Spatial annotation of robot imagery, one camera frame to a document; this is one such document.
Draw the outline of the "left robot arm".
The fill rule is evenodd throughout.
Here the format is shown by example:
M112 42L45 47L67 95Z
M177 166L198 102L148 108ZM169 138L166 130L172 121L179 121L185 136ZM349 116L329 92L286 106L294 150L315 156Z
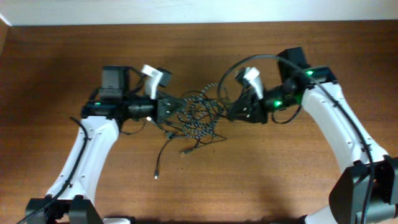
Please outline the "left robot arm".
M32 198L21 223L57 223L67 215L70 223L134 223L131 216L101 218L95 195L106 158L129 119L159 124L184 103L157 90L172 74L164 68L108 65L102 85L92 92L73 118L78 134L68 159L44 198Z

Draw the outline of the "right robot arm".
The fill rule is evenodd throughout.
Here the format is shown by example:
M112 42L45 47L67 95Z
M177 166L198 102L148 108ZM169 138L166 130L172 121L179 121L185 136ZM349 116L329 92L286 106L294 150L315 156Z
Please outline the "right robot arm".
M259 70L243 59L232 66L242 86L228 106L227 118L248 123L274 119L276 111L296 106L317 123L333 150L340 178L328 205L299 223L380 223L397 218L397 159L366 131L327 66L311 66L300 47L274 56L282 83L268 90Z

